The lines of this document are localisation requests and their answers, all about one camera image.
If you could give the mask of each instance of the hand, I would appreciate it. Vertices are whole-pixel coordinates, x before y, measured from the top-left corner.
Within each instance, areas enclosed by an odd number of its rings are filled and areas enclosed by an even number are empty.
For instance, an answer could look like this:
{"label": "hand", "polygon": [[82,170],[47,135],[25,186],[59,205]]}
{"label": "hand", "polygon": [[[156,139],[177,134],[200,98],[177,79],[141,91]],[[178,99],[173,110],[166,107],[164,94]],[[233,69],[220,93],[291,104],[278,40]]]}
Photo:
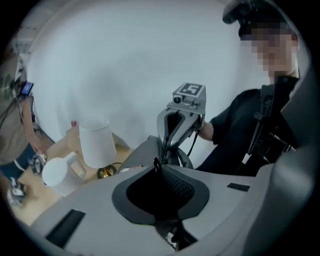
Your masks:
{"label": "hand", "polygon": [[46,148],[44,147],[41,140],[34,133],[27,135],[27,138],[28,138],[30,145],[33,148],[34,152],[42,154],[44,156],[47,155]]}

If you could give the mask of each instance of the wooden table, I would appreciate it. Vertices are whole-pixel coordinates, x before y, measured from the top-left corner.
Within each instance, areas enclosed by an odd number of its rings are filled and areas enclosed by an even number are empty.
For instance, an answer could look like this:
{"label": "wooden table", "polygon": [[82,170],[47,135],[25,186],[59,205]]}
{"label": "wooden table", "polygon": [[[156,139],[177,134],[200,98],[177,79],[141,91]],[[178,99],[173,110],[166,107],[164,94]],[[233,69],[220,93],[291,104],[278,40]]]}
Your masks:
{"label": "wooden table", "polygon": [[[117,155],[115,162],[123,163],[123,161],[130,155],[132,149],[116,145]],[[53,144],[47,150],[48,160],[56,157],[64,158],[72,150],[67,146],[67,138],[63,138],[57,143]],[[85,184],[97,180],[96,168],[91,168],[84,162],[82,155],[77,152],[77,158],[86,170],[86,176],[84,179]],[[77,165],[71,165],[74,171],[77,173]],[[62,199],[52,188],[46,187],[43,184],[41,176],[33,174],[29,167],[24,174],[19,178],[19,181],[27,186],[27,196],[23,201],[21,207],[11,207],[14,215],[19,220],[23,221],[27,225],[31,225],[36,218],[41,215],[47,208],[52,206],[55,202]]]}

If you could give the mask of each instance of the white mug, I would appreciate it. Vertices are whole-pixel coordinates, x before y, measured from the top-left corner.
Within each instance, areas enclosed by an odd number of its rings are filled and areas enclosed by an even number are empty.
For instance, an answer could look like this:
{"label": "white mug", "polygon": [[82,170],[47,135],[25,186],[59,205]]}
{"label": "white mug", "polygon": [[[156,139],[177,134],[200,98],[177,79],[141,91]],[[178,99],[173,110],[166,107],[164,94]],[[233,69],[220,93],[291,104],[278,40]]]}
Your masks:
{"label": "white mug", "polygon": [[[71,168],[73,163],[79,166],[80,175]],[[65,158],[56,157],[49,160],[43,167],[42,180],[47,187],[53,188],[55,192],[66,197],[84,183],[86,173],[76,153],[71,152]]]}

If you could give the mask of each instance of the cable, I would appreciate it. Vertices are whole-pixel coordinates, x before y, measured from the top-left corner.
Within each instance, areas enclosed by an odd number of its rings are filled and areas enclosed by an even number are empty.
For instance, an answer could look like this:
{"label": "cable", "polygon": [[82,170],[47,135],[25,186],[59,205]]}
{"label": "cable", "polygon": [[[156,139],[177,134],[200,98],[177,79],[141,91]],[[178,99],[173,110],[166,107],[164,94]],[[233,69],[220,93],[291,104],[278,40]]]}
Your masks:
{"label": "cable", "polygon": [[191,148],[190,148],[189,153],[187,154],[187,156],[190,156],[191,151],[192,151],[192,149],[194,148],[194,145],[195,145],[195,143],[196,143],[196,140],[197,140],[197,137],[198,137],[199,132],[200,132],[200,130],[198,130],[198,131],[196,132],[196,134],[195,134],[195,136],[194,136],[194,139],[193,139],[192,146],[191,146]]}

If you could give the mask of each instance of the white wall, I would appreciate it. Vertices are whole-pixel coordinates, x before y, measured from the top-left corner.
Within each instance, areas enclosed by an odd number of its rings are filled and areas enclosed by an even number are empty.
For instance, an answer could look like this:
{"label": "white wall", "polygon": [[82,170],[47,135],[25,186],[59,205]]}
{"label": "white wall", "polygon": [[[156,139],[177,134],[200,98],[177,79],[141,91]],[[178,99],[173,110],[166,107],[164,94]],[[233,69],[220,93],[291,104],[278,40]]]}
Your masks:
{"label": "white wall", "polygon": [[[207,86],[210,120],[242,87],[261,86],[242,75],[248,63],[241,59],[239,25],[222,22],[223,8],[214,0],[69,4],[32,46],[27,76],[35,84],[39,125],[57,141],[71,120],[104,115],[112,132],[136,148],[148,135],[157,135],[157,114],[184,82]],[[181,148],[187,152],[192,140]],[[198,139],[193,164],[212,148]]]}

